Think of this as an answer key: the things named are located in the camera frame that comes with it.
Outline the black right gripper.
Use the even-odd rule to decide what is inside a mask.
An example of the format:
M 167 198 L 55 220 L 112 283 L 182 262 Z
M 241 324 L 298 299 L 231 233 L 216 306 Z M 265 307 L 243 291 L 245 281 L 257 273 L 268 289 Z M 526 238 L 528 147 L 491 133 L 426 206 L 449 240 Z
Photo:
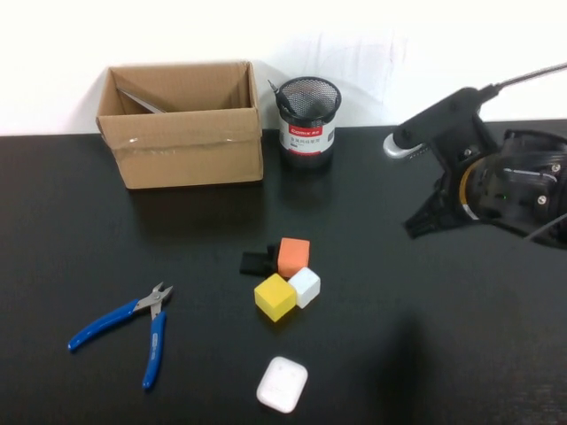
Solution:
M 437 233 L 445 227 L 462 227 L 477 221 L 467 194 L 469 180 L 476 168 L 476 163 L 469 163 L 443 170 L 433 194 L 404 222 L 411 239 Z

